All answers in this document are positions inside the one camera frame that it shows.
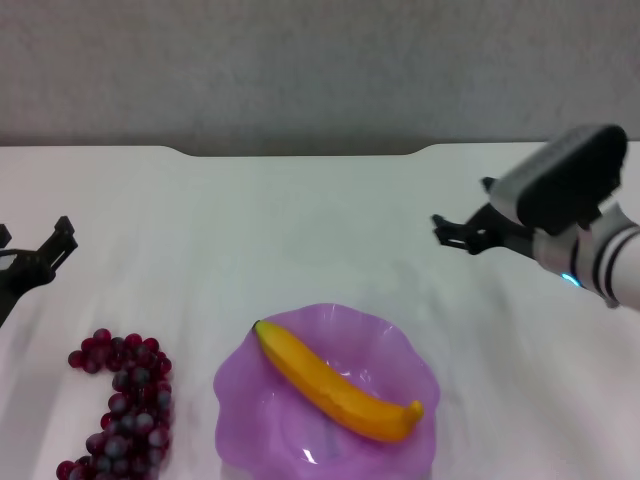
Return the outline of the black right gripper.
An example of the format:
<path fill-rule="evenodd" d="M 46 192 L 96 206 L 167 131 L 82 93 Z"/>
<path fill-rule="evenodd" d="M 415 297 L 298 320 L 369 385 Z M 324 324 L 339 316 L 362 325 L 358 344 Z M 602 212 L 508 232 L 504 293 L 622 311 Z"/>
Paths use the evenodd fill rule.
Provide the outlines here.
<path fill-rule="evenodd" d="M 483 190 L 490 193 L 496 179 L 483 177 L 480 182 Z M 465 250 L 471 255 L 501 247 L 533 258 L 534 231 L 507 219 L 490 204 L 479 209 L 467 224 L 450 222 L 441 215 L 433 215 L 431 221 L 441 246 Z"/>

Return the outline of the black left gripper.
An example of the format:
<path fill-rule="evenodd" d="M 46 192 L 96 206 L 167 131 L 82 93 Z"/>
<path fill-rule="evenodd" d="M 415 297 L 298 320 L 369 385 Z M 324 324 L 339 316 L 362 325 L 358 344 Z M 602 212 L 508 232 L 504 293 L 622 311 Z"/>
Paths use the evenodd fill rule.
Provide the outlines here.
<path fill-rule="evenodd" d="M 61 216 L 52 235 L 38 248 L 1 251 L 1 324 L 4 324 L 17 302 L 32 289 L 53 281 L 53 273 L 78 247 L 75 229 L 67 216 Z M 5 225 L 0 225 L 0 248 L 11 241 Z"/>

